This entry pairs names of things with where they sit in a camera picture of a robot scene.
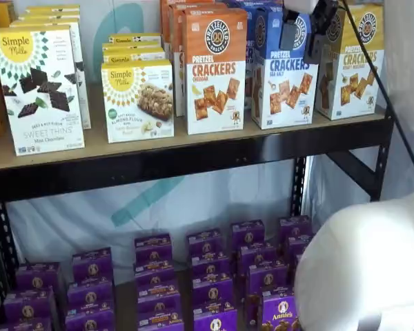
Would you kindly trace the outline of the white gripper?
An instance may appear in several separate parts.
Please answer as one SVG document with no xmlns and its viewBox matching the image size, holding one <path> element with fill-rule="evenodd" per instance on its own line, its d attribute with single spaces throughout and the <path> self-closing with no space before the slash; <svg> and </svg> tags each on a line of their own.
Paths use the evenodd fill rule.
<svg viewBox="0 0 414 331">
<path fill-rule="evenodd" d="M 339 8 L 339 1 L 333 0 L 284 0 L 282 11 L 282 35 L 279 40 L 280 50 L 292 50 L 295 35 L 295 22 L 299 13 L 310 14 L 310 34 L 307 37 L 304 61 L 318 64 L 324 44 L 324 36 Z"/>
</svg>

